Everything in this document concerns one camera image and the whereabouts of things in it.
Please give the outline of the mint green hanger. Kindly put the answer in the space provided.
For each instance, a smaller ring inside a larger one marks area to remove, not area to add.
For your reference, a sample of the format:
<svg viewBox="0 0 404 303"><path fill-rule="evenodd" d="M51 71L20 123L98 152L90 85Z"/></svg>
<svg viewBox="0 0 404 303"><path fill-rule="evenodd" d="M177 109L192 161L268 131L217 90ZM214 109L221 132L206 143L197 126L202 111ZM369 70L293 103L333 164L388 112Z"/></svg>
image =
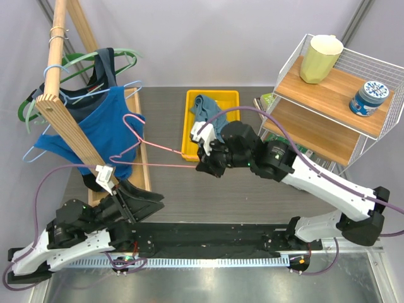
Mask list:
<svg viewBox="0 0 404 303"><path fill-rule="evenodd" d="M128 65L116 70L114 59L119 56L125 56ZM137 55L131 49L113 49L110 47L98 49L89 54L67 54L62 59L62 69L67 72L70 66L81 61L92 61L93 64L61 80L61 83L85 73L88 69L93 69L87 85L77 90L59 89L59 99L76 122L81 122L104 101L107 94L99 95L98 92L117 86L116 76L132 68L137 63Z"/></svg>

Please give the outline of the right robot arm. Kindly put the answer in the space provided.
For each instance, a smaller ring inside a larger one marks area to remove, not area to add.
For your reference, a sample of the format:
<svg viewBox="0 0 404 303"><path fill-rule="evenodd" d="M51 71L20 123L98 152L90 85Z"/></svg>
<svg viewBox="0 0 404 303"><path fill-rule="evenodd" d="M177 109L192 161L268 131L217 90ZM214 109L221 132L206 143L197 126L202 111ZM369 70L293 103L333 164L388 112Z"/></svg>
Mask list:
<svg viewBox="0 0 404 303"><path fill-rule="evenodd" d="M384 208L373 199L387 202L387 189L356 185L298 155L285 142L262 141L240 121L228 123L219 135L212 124L195 122L190 138L198 144L198 172L220 178L226 169L249 168L260 178L296 187L335 207L324 215L293 217L285 233L288 247L300 249L307 242L333 237L369 247L381 235Z"/></svg>

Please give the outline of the royal blue tank top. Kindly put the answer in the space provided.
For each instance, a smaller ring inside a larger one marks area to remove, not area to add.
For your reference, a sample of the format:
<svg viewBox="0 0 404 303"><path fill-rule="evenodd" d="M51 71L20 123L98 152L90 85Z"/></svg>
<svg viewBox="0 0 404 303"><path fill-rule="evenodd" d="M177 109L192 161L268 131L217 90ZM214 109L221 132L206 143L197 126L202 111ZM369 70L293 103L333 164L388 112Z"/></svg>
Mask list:
<svg viewBox="0 0 404 303"><path fill-rule="evenodd" d="M107 92L106 99L78 123L103 161L115 167L114 175L117 179L128 179L133 171L132 166L112 163L109 158L119 155L138 142L137 137L122 120L125 114L131 113L126 105L124 90L123 86L112 87ZM127 119L127 122L143 138L143 123L133 117ZM59 135L41 134L34 147L55 153L71 163L83 164ZM136 149L133 148L121 156L121 161L133 162L135 158Z"/></svg>

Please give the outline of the yellow plastic tray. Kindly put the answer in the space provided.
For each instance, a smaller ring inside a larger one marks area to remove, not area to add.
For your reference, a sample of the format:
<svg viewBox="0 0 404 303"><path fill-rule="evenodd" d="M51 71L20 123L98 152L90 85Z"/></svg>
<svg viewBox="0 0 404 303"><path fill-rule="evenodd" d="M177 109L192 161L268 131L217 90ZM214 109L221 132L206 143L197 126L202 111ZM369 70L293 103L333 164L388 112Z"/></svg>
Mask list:
<svg viewBox="0 0 404 303"><path fill-rule="evenodd" d="M240 106L239 92L237 90L188 90L186 93L186 105L184 112L184 127L182 132L181 153L183 159L189 162L197 162L197 144L190 139L190 132L194 124L195 114L192 110L194 101L198 95L206 96L215 101L220 110Z"/></svg>

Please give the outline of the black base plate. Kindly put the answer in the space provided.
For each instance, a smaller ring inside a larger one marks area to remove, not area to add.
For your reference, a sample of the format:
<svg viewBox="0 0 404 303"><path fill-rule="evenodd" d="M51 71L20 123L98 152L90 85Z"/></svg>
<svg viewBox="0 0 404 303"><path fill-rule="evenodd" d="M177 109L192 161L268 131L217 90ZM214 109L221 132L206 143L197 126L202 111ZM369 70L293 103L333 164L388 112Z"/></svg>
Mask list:
<svg viewBox="0 0 404 303"><path fill-rule="evenodd" d="M137 223L124 242L109 253L137 253L146 258L275 258L282 251L320 251L320 240L307 244L289 234L285 224Z"/></svg>

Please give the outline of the light blue wire hanger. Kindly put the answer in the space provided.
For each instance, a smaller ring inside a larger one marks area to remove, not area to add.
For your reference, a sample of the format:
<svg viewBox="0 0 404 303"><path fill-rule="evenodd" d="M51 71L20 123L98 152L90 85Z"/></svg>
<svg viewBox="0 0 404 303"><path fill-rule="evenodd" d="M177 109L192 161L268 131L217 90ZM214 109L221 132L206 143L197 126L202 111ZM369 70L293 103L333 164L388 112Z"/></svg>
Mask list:
<svg viewBox="0 0 404 303"><path fill-rule="evenodd" d="M116 85L116 75L121 70L114 71L114 67L96 63L88 85L79 90L59 90L59 98L77 122L89 116L106 98L108 89ZM18 108L18 118L26 124L30 132L30 121L40 114L32 114L35 99L43 94L44 85L35 89Z"/></svg>

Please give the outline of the blue lidded jar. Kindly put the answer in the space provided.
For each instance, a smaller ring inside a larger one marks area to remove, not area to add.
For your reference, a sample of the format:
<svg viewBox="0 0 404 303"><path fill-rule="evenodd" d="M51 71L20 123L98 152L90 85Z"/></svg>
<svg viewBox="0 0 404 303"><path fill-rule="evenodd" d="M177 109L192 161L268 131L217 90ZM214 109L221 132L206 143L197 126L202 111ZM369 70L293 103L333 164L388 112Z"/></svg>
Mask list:
<svg viewBox="0 0 404 303"><path fill-rule="evenodd" d="M378 81L367 81L349 103L349 109L358 116L369 117L389 97L388 87Z"/></svg>

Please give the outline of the pale green mug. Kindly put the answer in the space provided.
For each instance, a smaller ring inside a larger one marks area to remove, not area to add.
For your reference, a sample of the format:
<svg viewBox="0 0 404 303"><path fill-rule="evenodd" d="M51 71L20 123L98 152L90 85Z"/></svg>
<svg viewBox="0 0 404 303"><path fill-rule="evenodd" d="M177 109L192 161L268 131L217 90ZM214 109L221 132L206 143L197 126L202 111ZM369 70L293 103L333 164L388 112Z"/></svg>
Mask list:
<svg viewBox="0 0 404 303"><path fill-rule="evenodd" d="M300 77L308 84L322 82L330 73L344 46L334 35L315 35L303 58Z"/></svg>

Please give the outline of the light blue tank top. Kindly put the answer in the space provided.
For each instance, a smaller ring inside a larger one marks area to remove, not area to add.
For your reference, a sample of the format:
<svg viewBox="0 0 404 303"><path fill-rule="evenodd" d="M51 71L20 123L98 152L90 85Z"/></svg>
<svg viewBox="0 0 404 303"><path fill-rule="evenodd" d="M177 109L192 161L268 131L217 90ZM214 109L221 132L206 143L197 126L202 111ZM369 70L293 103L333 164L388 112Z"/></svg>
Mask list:
<svg viewBox="0 0 404 303"><path fill-rule="evenodd" d="M221 112L221 108L216 101L206 95L197 95L194 99L194 105L191 107L191 112L194 114L195 122L207 122L209 119ZM211 124L216 132L216 136L220 136L220 131L228 124L226 115L216 118Z"/></svg>

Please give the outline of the wooden clothes rack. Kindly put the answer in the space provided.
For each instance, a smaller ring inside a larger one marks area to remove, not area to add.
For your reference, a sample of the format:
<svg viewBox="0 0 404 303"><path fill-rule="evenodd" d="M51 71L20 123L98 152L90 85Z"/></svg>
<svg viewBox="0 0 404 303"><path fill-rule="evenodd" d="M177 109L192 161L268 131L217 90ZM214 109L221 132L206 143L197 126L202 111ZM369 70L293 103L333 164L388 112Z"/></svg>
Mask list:
<svg viewBox="0 0 404 303"><path fill-rule="evenodd" d="M37 98L35 105L84 164L105 164L102 157L98 154L58 97L62 53L64 41L66 40L65 34L67 33L65 26L66 9L70 14L87 52L95 51L98 47L80 2L56 1L52 27L50 29L49 56L45 72L44 94ZM139 94L135 93L132 96L129 94L134 92L135 88L125 90L126 96L129 97L127 105L131 111L140 114ZM133 173L128 181L141 189L151 191L149 168L145 165L147 163L146 146L141 147L141 151L135 162L140 163L140 165L133 165Z"/></svg>

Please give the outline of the slotted metal rail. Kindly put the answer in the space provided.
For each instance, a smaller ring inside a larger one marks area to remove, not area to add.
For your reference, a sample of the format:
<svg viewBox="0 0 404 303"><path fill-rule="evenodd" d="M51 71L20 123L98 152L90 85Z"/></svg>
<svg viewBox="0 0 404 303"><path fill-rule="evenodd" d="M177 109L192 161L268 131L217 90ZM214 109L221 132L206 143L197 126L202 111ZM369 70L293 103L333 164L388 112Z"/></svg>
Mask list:
<svg viewBox="0 0 404 303"><path fill-rule="evenodd" d="M148 258L146 269L184 269L184 268L255 268L255 267L288 267L290 266L287 254L278 258L251 258L251 259L170 259ZM105 255L91 256L79 259L68 264L66 268L112 268Z"/></svg>

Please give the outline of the green box on shelf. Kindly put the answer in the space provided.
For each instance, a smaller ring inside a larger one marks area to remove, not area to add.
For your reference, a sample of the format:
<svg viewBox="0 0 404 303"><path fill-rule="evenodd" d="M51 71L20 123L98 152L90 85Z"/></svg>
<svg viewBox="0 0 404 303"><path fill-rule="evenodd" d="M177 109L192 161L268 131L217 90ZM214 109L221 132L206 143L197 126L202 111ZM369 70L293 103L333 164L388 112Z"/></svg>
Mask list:
<svg viewBox="0 0 404 303"><path fill-rule="evenodd" d="M275 101L276 97L273 93L266 93L260 97L256 97L253 100L255 108L260 111L266 112L268 107L271 107Z"/></svg>

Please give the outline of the dark navy tank top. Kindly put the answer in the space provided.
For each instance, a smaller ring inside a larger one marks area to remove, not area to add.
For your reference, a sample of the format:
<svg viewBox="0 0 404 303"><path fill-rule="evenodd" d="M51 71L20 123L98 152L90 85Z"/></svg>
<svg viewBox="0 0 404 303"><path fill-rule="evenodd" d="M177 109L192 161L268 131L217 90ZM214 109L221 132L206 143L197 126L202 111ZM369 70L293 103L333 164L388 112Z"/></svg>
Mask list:
<svg viewBox="0 0 404 303"><path fill-rule="evenodd" d="M116 72L114 63L113 48L103 48L97 50L95 56L95 67L93 74L87 86L78 90L59 90L59 98L63 103L66 103L66 108L75 119L76 122L81 122L88 117L106 98L107 92L99 93L82 100L76 100L74 97L82 97L98 87L97 91L109 89L112 86L117 86Z"/></svg>

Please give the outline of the pink wire hanger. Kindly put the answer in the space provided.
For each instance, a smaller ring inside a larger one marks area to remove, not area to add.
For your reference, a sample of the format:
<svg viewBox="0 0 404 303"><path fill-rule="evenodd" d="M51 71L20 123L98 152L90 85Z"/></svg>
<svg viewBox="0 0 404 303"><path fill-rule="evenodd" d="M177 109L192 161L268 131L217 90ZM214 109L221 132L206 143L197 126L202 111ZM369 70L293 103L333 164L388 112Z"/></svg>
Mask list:
<svg viewBox="0 0 404 303"><path fill-rule="evenodd" d="M144 137L144 128L146 124L145 118L140 114L124 114L122 117L122 122L131 135L135 138L134 143L119 152L118 154L111 155L109 160L115 164L124 164L124 165L140 165L140 163L136 163L136 157L139 155L141 151L141 147L145 145L152 146L167 152L176 153L178 155L182 155L179 150L175 150L173 148L169 148L163 145L158 145L156 143L152 143L150 141L145 140Z"/></svg>

